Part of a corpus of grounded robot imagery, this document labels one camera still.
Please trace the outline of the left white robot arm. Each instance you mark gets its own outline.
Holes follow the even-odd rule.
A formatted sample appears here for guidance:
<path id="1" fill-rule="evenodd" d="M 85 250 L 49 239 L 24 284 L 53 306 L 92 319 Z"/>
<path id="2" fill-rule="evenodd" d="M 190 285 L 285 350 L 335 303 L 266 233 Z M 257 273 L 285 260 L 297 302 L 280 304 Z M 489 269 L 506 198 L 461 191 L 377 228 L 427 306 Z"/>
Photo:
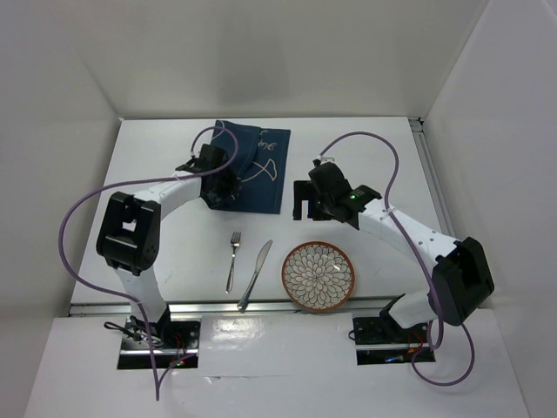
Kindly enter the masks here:
<path id="1" fill-rule="evenodd" d="M 203 145 L 197 157 L 179 166 L 170 181 L 135 194 L 114 192 L 97 238 L 97 253 L 118 275 L 131 302 L 131 322 L 152 347 L 171 339 L 171 313 L 154 272 L 161 223 L 181 206 L 202 199 L 219 208 L 238 197 L 240 185 L 227 152 Z"/>

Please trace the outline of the blue fish placemat cloth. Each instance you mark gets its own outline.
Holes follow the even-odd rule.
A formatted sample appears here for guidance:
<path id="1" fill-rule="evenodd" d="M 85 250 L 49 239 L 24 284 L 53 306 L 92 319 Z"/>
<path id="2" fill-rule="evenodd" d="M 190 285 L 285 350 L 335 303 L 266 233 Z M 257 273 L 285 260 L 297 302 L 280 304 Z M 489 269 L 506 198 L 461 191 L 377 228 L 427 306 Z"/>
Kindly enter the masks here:
<path id="1" fill-rule="evenodd" d="M 236 199 L 220 207 L 226 212 L 261 214 L 280 213 L 284 189 L 290 130 L 238 125 L 216 120 L 211 145 L 227 154 L 238 147 L 231 164 L 237 175 L 240 192 Z"/>

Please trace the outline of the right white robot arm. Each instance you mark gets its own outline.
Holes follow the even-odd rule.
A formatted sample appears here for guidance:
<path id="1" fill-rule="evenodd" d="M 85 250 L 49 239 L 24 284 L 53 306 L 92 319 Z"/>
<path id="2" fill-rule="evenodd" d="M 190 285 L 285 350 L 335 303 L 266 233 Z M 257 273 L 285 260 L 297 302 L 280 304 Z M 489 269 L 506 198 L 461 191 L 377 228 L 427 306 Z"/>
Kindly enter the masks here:
<path id="1" fill-rule="evenodd" d="M 294 181 L 295 220 L 302 218 L 304 202 L 309 219 L 334 219 L 371 234 L 422 269 L 427 290 L 403 294 L 380 313 L 379 330 L 389 341 L 401 340 L 411 327 L 433 320 L 458 327 L 494 291 L 487 257 L 478 240 L 458 240 L 439 233 L 388 204 L 386 196 L 371 187 L 351 187 L 333 162 L 317 165 L 307 180 Z"/>

